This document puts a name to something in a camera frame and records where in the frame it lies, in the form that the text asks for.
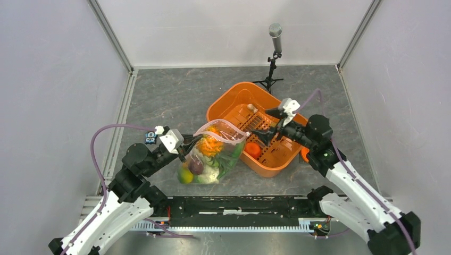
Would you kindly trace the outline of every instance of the orange basket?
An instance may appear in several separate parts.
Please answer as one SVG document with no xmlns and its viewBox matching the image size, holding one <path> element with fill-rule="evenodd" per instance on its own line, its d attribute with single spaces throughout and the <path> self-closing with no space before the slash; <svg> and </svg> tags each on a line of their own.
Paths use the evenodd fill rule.
<svg viewBox="0 0 451 255">
<path fill-rule="evenodd" d="M 247 105 L 254 105 L 258 111 L 254 113 Z M 240 82 L 230 88 L 216 100 L 207 110 L 207 121 L 223 118 L 230 121 L 240 130 L 248 132 L 252 129 L 268 129 L 275 126 L 278 119 L 265 114 L 266 109 L 279 106 L 280 100 L 251 82 Z M 296 114 L 294 121 L 306 125 L 307 119 Z M 274 177 L 299 154 L 302 146 L 283 137 L 275 138 L 269 146 L 265 146 L 256 135 L 252 134 L 247 142 L 256 142 L 262 148 L 259 158 L 255 159 L 243 152 L 241 160 L 262 177 Z"/>
</svg>

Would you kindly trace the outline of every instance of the microphone head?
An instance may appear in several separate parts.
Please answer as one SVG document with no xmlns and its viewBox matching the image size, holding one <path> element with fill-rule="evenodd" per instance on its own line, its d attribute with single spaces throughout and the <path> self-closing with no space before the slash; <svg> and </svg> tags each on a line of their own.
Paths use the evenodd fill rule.
<svg viewBox="0 0 451 255">
<path fill-rule="evenodd" d="M 278 23 L 272 23 L 269 26 L 269 35 L 272 38 L 277 38 L 282 34 L 282 27 Z"/>
</svg>

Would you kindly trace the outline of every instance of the purple fruit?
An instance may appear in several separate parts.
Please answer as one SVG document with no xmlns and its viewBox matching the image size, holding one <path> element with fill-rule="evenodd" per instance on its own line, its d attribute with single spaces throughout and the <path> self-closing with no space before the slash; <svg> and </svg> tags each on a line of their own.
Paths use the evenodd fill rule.
<svg viewBox="0 0 451 255">
<path fill-rule="evenodd" d="M 202 164 L 202 161 L 198 158 L 193 158 L 189 164 L 188 169 L 194 174 L 199 175 L 202 174 L 204 171 L 204 164 Z"/>
</svg>

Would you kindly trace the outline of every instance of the white wall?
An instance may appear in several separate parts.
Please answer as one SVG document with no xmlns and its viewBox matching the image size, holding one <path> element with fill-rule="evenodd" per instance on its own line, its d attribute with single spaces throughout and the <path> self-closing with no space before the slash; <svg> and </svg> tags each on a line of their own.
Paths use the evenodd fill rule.
<svg viewBox="0 0 451 255">
<path fill-rule="evenodd" d="M 451 2 L 383 1 L 344 68 L 383 192 L 422 219 L 419 254 L 449 254 Z"/>
<path fill-rule="evenodd" d="M 371 0 L 99 0 L 135 66 L 337 64 Z"/>
<path fill-rule="evenodd" d="M 0 35 L 0 254 L 49 254 L 95 192 L 90 138 L 128 74 L 87 1 L 2 1 Z"/>
</svg>

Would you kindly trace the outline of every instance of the blue object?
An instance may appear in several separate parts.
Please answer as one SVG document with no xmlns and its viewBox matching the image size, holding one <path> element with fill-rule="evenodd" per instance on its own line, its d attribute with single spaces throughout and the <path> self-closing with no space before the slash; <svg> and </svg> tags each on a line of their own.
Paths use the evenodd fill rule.
<svg viewBox="0 0 451 255">
<path fill-rule="evenodd" d="M 144 139 L 145 144 L 154 145 L 154 144 L 156 144 L 156 139 L 158 138 L 158 135 L 155 134 L 155 132 L 150 131 L 150 132 L 147 132 L 144 137 L 145 137 L 145 139 Z"/>
</svg>

